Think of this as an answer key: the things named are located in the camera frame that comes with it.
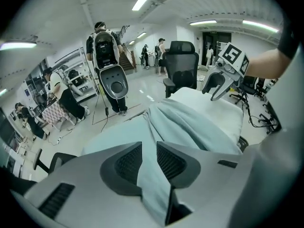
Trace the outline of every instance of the person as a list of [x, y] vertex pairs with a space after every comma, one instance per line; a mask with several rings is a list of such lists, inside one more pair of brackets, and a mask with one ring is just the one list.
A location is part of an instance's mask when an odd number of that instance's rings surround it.
[[165, 39], [163, 39], [163, 38], [160, 38], [158, 40], [158, 47], [160, 48], [160, 51], [161, 51], [161, 55], [158, 60], [158, 76], [161, 76], [161, 68], [163, 67], [166, 77], [168, 77], [167, 69], [165, 67], [164, 61], [162, 60], [162, 55], [166, 52], [165, 45], [163, 44], [164, 41], [165, 41]]
[[[105, 23], [104, 22], [97, 22], [94, 26], [94, 29], [95, 29], [96, 32], [106, 31]], [[124, 50], [123, 50], [122, 44], [121, 44], [121, 42], [118, 38], [118, 35], [113, 33], [113, 32], [111, 32], [111, 35], [114, 37], [114, 39], [117, 43], [119, 54], [121, 54]], [[89, 61], [92, 61], [92, 52], [93, 52], [92, 46], [93, 46], [93, 38], [92, 38], [92, 35], [90, 35], [89, 38], [86, 40], [86, 58]], [[100, 75], [99, 75], [99, 69], [95, 67], [95, 71], [98, 75], [99, 83], [102, 86], [102, 88], [104, 89], [104, 86], [101, 83], [101, 79], [100, 79]], [[111, 96], [109, 96], [109, 94], [106, 92], [105, 89], [104, 89], [104, 93], [105, 93], [107, 99], [109, 100], [113, 111], [117, 114], [122, 114], [123, 116], [125, 116], [127, 114], [127, 110], [128, 110], [128, 107], [125, 105], [125, 98], [115, 100]]]
[[283, 14], [283, 31], [279, 45], [257, 57], [249, 59], [247, 76], [277, 79], [287, 69], [299, 45], [299, 40], [292, 30], [292, 23]]
[[149, 56], [148, 56], [148, 45], [145, 44], [143, 49], [142, 49], [142, 57], [144, 58], [144, 60], [146, 61], [146, 67], [145, 68], [148, 68], [149, 67]]
[[212, 45], [210, 45], [209, 49], [207, 50], [207, 55], [206, 55], [206, 58], [207, 58], [206, 67], [209, 67], [212, 56], [213, 56], [213, 49], [212, 49]]
[[29, 124], [29, 127], [32, 131], [32, 133], [37, 136], [38, 138], [42, 140], [46, 140], [48, 135], [43, 131], [43, 129], [35, 122], [35, 118], [31, 116], [29, 113], [28, 108], [26, 108], [23, 104], [21, 103], [16, 103], [15, 104], [15, 110], [17, 112], [18, 118], [22, 119], [23, 122], [23, 127], [26, 126], [26, 124]]
[[51, 93], [56, 96], [59, 103], [77, 119], [78, 123], [85, 119], [85, 113], [87, 115], [90, 114], [88, 106], [85, 105], [82, 107], [77, 102], [70, 88], [65, 85], [59, 74], [52, 72], [51, 68], [48, 67], [43, 71], [42, 75], [50, 82]]

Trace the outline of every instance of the chair backrest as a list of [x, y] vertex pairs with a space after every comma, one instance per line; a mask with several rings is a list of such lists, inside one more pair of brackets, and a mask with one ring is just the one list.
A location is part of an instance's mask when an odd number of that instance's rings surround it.
[[243, 85], [249, 87], [249, 88], [255, 88], [255, 84], [256, 84], [256, 77], [251, 77], [251, 76], [245, 76], [244, 80], [242, 82]]
[[264, 78], [258, 78], [258, 82], [257, 82], [257, 86], [260, 87], [260, 88], [263, 88], [264, 87], [264, 82], [265, 82], [265, 79]]
[[162, 56], [168, 71], [168, 77], [177, 88], [197, 87], [197, 70], [199, 55], [195, 47], [188, 41], [172, 41], [170, 50]]

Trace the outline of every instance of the light blue cloth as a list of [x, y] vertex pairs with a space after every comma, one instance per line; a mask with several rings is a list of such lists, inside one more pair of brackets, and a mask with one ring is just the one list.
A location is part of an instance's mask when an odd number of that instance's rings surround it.
[[83, 149], [83, 154], [126, 143], [143, 143], [143, 163], [138, 173], [137, 186], [142, 188], [143, 204], [162, 226], [168, 210], [170, 184], [157, 163], [157, 141], [212, 152], [242, 154], [209, 119], [171, 99], [152, 104], [143, 115], [108, 128], [96, 136]]

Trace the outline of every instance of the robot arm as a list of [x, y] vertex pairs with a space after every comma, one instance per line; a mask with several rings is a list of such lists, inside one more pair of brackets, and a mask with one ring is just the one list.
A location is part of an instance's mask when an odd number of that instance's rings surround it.
[[249, 60], [245, 52], [231, 43], [219, 53], [215, 68], [208, 71], [203, 82], [202, 93], [208, 93], [217, 87], [212, 94], [211, 101], [220, 99], [227, 93], [232, 84], [240, 85], [248, 69]]

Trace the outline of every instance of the sign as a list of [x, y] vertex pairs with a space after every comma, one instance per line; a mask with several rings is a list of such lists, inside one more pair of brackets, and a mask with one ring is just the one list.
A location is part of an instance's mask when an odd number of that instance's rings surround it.
[[223, 58], [226, 59], [229, 63], [234, 64], [241, 53], [242, 51], [230, 44], [227, 47], [226, 51], [223, 53]]
[[248, 60], [247, 56], [245, 55], [245, 56], [244, 56], [243, 63], [242, 63], [242, 66], [241, 66], [241, 69], [240, 69], [240, 72], [241, 72], [243, 75], [245, 75], [245, 73], [246, 73], [246, 71], [247, 71], [248, 64], [249, 64], [249, 60]]

